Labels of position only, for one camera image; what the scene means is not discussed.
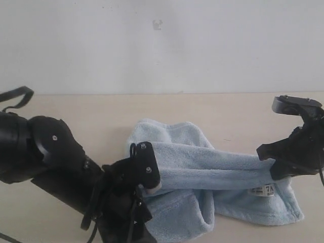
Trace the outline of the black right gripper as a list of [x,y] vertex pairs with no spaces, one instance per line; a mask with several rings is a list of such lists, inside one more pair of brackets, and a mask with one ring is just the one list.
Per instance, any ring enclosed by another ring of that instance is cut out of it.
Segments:
[[276,160],[271,166],[273,180],[317,174],[323,177],[323,117],[302,121],[303,125],[291,132],[287,142],[262,144],[256,149],[259,160],[286,159],[287,164]]

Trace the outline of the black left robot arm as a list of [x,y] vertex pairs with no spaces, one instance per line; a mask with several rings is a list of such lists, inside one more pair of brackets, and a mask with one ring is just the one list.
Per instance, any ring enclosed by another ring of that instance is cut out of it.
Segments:
[[27,180],[80,212],[83,230],[94,223],[93,233],[103,242],[155,242],[141,192],[160,185],[150,142],[132,143],[129,157],[100,166],[64,121],[2,112],[1,181]]

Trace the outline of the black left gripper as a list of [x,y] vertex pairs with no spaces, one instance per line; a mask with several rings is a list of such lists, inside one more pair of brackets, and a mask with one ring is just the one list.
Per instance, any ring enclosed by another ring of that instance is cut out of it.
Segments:
[[141,185],[131,180],[131,159],[99,168],[81,228],[94,222],[88,242],[97,234],[102,242],[153,242],[146,228],[152,214],[144,202]]

